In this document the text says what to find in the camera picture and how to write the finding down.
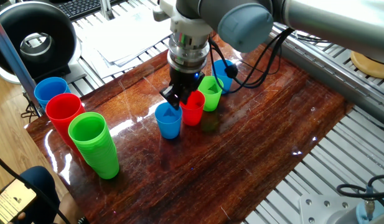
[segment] blue plastic cup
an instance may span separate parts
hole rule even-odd
[[[163,138],[174,139],[179,135],[182,109],[175,110],[169,103],[160,104],[156,112],[157,123]]]
[[[42,80],[34,89],[34,95],[45,110],[48,102],[62,93],[71,93],[66,80],[59,77],[51,77]]]
[[[233,62],[229,60],[226,60],[226,62],[228,65],[233,65]],[[226,91],[229,91],[230,86],[232,85],[233,79],[229,78],[227,73],[225,72],[226,66],[223,60],[217,60],[216,62],[214,62],[213,66],[215,67],[215,73],[217,74],[217,77],[220,78],[223,82],[223,89],[225,89]]]

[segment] green cup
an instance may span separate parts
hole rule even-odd
[[[218,78],[219,83],[223,86],[223,82]],[[217,80],[213,76],[204,77],[199,85],[199,90],[205,96],[204,111],[214,111],[217,109],[219,99],[221,98],[222,89],[218,86]]]
[[[94,112],[78,115],[70,123],[68,135],[85,162],[102,179],[112,179],[118,174],[117,149],[102,115]]]

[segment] stacked cups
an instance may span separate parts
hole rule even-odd
[[[82,158],[74,142],[68,136],[68,126],[78,115],[85,113],[78,96],[63,93],[53,97],[46,107],[46,113],[65,143]]]
[[[102,115],[87,112],[77,116],[68,127],[85,162],[102,179],[112,179],[119,172],[117,149]]]
[[[58,77],[42,80],[34,89],[34,95],[44,110],[50,99],[62,93],[70,93],[70,89],[67,82]]]

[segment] red plastic cup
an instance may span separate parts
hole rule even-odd
[[[80,158],[84,159],[68,135],[70,123],[78,115],[85,113],[85,108],[82,106],[79,97],[71,93],[57,95],[48,102],[45,112],[65,143]]]
[[[204,94],[200,91],[194,91],[190,94],[187,104],[180,103],[182,108],[182,120],[186,125],[195,126],[200,123],[203,115],[205,103]]]

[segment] glossy wooden surface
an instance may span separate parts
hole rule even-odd
[[[229,60],[253,64],[263,50],[240,54],[216,41]],[[114,179],[100,179],[71,154],[46,116],[27,128],[92,223],[240,223],[351,107],[282,60],[261,87],[222,96],[200,125],[182,124],[168,141],[154,117],[164,102],[159,90],[169,83],[166,58],[162,53],[82,98],[110,128],[121,167]],[[238,67],[245,78],[250,69]]]

